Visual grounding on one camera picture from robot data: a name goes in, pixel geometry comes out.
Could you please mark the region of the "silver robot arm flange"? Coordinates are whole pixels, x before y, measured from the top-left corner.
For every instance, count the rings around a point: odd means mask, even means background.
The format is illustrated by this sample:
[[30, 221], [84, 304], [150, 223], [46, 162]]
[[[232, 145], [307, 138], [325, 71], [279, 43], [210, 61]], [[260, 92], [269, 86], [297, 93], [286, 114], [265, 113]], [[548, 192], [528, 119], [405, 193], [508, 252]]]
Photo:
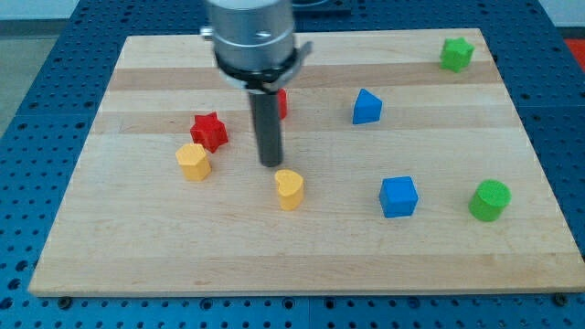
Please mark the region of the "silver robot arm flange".
[[301, 70], [313, 50], [295, 38], [289, 0], [207, 0], [211, 40], [218, 68], [234, 86], [274, 93]]

